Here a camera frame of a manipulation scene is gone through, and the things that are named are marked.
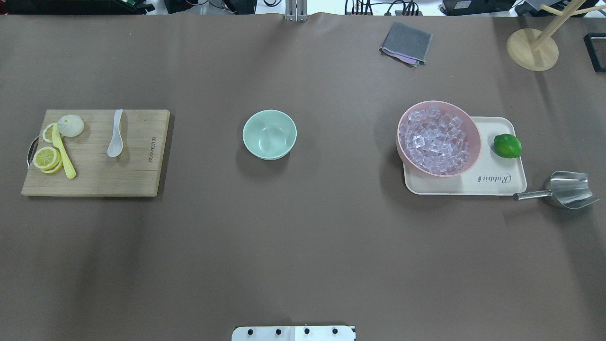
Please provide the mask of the white ceramic spoon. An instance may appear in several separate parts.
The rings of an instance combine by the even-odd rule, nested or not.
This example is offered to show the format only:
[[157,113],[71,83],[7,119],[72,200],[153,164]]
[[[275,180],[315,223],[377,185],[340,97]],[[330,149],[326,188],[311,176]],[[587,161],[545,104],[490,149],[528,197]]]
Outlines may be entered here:
[[123,138],[121,136],[121,118],[123,112],[122,109],[117,109],[113,115],[112,138],[107,148],[107,155],[111,158],[118,157],[123,151]]

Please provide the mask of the mint green bowl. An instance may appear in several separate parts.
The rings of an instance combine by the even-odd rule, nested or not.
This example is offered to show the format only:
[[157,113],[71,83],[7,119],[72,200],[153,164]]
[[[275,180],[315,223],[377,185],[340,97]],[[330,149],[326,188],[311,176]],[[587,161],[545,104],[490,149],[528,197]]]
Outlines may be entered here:
[[244,125],[242,139],[247,150],[262,160],[273,161],[290,153],[297,139],[297,126],[284,112],[262,110]]

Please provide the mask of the clear ice cubes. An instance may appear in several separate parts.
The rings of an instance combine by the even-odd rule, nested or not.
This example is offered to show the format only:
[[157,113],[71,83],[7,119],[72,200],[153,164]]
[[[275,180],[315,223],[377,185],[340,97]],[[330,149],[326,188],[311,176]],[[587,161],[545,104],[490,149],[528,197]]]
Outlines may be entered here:
[[411,112],[398,137],[412,163],[433,175],[454,175],[470,158],[463,119],[436,105]]

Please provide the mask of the pink bowl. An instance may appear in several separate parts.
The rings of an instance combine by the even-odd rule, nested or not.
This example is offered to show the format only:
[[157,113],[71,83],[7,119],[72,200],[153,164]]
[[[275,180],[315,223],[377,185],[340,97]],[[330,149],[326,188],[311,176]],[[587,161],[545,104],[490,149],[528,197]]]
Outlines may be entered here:
[[407,109],[397,123],[402,161],[423,175],[448,178],[472,168],[482,151],[481,134],[464,110],[428,100]]

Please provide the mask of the steel ice scoop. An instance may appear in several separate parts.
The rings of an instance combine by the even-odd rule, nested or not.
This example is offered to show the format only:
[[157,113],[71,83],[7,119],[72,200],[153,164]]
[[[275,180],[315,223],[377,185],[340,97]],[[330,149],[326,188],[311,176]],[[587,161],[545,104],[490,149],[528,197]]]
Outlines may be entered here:
[[542,190],[513,194],[513,200],[545,197],[560,208],[580,209],[600,200],[588,187],[588,174],[581,172],[556,171],[550,175]]

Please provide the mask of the grey folded cloth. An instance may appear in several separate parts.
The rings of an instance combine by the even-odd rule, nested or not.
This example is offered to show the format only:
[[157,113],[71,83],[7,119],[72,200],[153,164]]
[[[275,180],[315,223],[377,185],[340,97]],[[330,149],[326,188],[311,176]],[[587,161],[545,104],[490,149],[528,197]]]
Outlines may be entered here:
[[433,34],[395,22],[392,24],[379,51],[411,67],[427,62],[427,54]]

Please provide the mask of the cream plastic tray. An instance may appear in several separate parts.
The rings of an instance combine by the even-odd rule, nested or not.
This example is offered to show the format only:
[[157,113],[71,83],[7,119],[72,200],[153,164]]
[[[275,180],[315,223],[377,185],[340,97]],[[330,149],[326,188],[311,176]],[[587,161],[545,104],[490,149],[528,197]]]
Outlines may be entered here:
[[502,158],[493,151],[496,136],[516,134],[512,123],[501,117],[472,117],[472,120],[482,138],[476,164],[459,176],[437,178],[404,163],[403,181],[411,192],[422,196],[512,196],[526,191],[521,157]]

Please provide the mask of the green lime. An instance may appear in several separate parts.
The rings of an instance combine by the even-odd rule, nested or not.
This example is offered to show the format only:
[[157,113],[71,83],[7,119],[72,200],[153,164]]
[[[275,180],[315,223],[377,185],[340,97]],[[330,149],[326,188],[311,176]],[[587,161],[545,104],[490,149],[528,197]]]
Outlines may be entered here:
[[493,150],[502,158],[519,158],[522,153],[522,144],[515,135],[500,134],[493,139]]

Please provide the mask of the bamboo cutting board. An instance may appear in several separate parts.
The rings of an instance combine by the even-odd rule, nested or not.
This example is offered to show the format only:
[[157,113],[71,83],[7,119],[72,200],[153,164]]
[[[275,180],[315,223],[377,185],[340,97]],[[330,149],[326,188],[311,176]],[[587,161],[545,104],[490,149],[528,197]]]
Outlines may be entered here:
[[121,117],[123,151],[107,155],[113,133],[114,109],[49,109],[43,127],[65,115],[78,115],[84,130],[63,139],[76,177],[63,169],[28,170],[21,193],[52,197],[155,197],[158,193],[170,113],[165,109],[125,109]]

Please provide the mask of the white steamed bun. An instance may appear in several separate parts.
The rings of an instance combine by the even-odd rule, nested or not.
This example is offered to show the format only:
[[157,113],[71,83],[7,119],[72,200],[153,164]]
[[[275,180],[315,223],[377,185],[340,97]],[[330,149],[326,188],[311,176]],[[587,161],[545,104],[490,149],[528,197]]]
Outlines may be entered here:
[[84,120],[79,115],[64,115],[58,119],[58,132],[66,137],[82,134],[84,126]]

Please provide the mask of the yellow plastic knife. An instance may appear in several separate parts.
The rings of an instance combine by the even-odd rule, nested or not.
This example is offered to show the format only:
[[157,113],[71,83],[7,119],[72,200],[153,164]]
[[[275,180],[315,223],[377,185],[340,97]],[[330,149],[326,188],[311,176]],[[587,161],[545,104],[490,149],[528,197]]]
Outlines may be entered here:
[[53,123],[52,144],[59,150],[66,177],[68,179],[75,178],[77,173],[59,135],[58,123]]

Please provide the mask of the bottom lemon slice of stack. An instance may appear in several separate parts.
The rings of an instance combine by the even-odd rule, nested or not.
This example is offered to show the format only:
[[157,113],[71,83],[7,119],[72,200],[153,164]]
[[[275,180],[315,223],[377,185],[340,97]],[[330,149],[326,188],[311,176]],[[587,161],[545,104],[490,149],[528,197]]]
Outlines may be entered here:
[[59,161],[58,164],[56,166],[54,166],[54,168],[52,169],[41,169],[40,171],[43,173],[55,173],[58,172],[60,169],[63,168],[63,161]]

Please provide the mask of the upper lemon slice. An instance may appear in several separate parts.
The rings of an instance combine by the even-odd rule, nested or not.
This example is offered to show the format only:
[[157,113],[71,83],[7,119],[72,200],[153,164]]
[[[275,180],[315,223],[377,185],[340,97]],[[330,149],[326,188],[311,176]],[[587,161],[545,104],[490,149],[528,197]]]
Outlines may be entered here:
[[45,129],[43,130],[43,140],[46,143],[49,143],[49,144],[53,143],[53,133],[55,130],[55,125],[56,125],[56,123],[51,123],[51,124],[47,125],[45,127]]

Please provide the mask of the wooden cup tree stand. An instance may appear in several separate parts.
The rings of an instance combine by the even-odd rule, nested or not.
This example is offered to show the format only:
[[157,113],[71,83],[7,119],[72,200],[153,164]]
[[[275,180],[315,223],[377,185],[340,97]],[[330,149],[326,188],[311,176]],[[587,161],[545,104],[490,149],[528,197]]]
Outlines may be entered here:
[[552,68],[559,57],[559,48],[552,39],[556,30],[574,15],[606,8],[606,5],[602,5],[580,9],[583,3],[583,0],[572,0],[563,10],[545,4],[540,5],[541,9],[555,15],[554,20],[543,31],[524,28],[509,35],[506,43],[509,56],[529,71],[542,72]]

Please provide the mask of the black framed tray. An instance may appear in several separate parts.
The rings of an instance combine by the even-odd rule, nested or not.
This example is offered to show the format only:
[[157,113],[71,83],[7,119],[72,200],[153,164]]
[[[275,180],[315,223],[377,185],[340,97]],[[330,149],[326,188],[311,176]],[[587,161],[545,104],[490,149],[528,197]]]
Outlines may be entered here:
[[587,33],[583,39],[594,71],[606,72],[606,34]]

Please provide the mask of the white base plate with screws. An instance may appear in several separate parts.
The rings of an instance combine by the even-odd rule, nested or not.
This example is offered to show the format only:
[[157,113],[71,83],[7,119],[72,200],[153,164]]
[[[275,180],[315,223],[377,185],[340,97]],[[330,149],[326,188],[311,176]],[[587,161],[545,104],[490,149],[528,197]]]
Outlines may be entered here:
[[240,326],[232,341],[355,341],[356,329],[347,325]]

